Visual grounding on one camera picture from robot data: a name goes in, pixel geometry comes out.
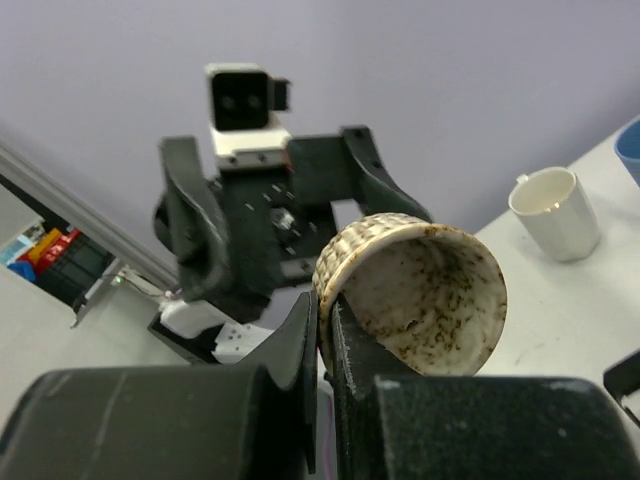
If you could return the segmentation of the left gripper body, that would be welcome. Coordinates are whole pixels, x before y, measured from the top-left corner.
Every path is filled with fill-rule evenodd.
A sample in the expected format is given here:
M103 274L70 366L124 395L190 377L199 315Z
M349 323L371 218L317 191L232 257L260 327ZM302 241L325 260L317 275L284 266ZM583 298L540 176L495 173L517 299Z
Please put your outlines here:
M219 164L233 283L219 308L257 320L273 293L307 284L337 232L332 202L353 197L344 142L297 137L288 146L237 150Z

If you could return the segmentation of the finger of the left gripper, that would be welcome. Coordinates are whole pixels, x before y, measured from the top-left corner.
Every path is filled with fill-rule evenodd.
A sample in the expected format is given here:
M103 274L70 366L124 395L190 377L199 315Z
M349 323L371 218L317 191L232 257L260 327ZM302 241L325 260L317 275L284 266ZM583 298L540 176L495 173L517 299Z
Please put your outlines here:
M164 138L160 156L183 298L203 300L233 281L227 222L203 174L195 138Z
M433 221L428 210L391 178L368 127L345 127L341 131L341 139L347 158L353 199L364 216L402 213L427 222Z

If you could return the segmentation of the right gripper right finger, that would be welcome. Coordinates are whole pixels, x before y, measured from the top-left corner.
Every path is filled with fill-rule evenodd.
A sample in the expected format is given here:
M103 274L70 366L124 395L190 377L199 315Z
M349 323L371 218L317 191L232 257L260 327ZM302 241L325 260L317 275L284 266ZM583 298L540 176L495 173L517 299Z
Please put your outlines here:
M342 479L635 479L639 457L594 384L565 377L425 377L345 300L331 313Z

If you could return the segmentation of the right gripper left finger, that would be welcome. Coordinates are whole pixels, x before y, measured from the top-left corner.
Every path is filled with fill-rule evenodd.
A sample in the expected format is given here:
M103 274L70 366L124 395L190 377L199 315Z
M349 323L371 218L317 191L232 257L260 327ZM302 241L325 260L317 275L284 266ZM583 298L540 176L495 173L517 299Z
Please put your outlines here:
M58 370L1 436L5 479L302 479L316 469L318 300L234 364Z

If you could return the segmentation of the speckled small ceramic cup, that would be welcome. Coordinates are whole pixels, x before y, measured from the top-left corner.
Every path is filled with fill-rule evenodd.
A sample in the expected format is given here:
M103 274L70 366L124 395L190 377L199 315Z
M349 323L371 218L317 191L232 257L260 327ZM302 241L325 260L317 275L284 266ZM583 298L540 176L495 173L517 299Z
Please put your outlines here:
M366 333L424 376L476 374L507 317L504 275L485 244L402 213L344 227L321 251L312 284L327 372L335 369L331 323L340 296Z

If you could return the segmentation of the white faceted mug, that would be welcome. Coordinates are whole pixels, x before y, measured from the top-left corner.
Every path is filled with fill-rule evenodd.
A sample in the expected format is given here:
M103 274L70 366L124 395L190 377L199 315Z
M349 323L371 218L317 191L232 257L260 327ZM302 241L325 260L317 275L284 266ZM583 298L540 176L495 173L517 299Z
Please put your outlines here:
M601 232L578 176L564 167L522 174L508 197L509 209L549 258L572 262L588 257Z

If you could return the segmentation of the blue plastic cup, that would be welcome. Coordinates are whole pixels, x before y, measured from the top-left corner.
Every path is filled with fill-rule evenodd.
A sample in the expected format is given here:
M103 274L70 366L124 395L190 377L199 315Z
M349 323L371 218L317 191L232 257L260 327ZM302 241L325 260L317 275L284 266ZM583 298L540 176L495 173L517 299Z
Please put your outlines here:
M640 121L639 118L632 120L619 133L614 151L618 159L624 165L626 171L633 178L636 185L639 185L640 172Z

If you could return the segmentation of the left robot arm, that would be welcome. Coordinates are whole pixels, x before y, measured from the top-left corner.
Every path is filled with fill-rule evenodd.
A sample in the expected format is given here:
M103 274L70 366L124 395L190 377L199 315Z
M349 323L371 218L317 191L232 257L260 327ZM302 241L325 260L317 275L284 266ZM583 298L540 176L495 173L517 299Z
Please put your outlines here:
M212 178L191 136L164 138L159 152L165 190L154 230L176 260L179 299L151 329L191 362L214 361L224 324L257 321L277 290L310 282L338 230L335 202L351 200L363 215L429 216L362 125L236 151Z

